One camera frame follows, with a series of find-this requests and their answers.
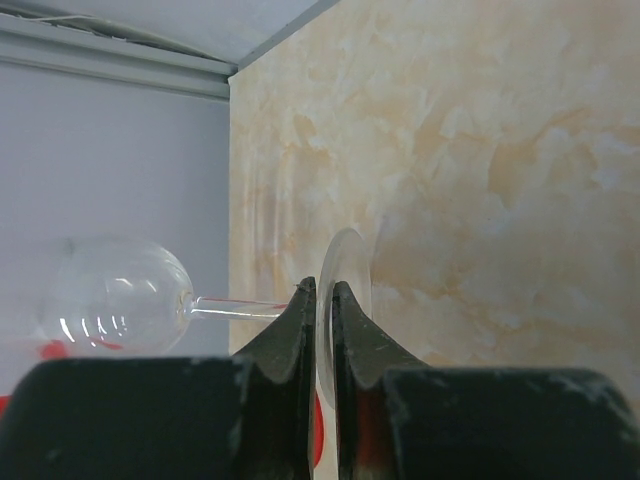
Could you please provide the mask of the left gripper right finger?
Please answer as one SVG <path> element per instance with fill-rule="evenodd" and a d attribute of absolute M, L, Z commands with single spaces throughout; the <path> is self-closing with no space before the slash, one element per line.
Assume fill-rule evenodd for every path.
<path fill-rule="evenodd" d="M 579 368 L 433 367 L 332 298 L 342 479 L 635 479 L 639 424 Z"/>

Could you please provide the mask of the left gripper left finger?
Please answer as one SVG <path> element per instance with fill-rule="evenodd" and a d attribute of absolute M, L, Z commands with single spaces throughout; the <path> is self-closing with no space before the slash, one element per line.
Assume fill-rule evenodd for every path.
<path fill-rule="evenodd" d="M 5 479 L 309 479 L 316 283 L 229 357 L 61 359 L 1 417 Z"/>

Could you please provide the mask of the clear wine glass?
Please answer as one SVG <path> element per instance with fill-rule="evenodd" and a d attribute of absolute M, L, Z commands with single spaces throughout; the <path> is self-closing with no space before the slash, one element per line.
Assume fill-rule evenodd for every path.
<path fill-rule="evenodd" d="M 153 242 L 69 240 L 50 258 L 53 277 L 35 311 L 35 351 L 62 340 L 72 355 L 151 355 L 170 349 L 194 320 L 270 323 L 286 308 L 197 296 L 180 261 Z M 110 351 L 93 339 L 124 349 Z"/>

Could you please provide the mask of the red wine glass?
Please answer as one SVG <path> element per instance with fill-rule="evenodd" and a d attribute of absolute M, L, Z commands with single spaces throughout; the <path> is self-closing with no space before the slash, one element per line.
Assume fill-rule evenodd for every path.
<path fill-rule="evenodd" d="M 121 344 L 105 342 L 103 340 L 93 339 L 93 342 L 105 347 L 107 350 L 120 352 L 124 349 Z M 36 348 L 38 356 L 43 361 L 57 360 L 72 356 L 71 348 L 62 340 L 51 340 L 48 343 Z"/>

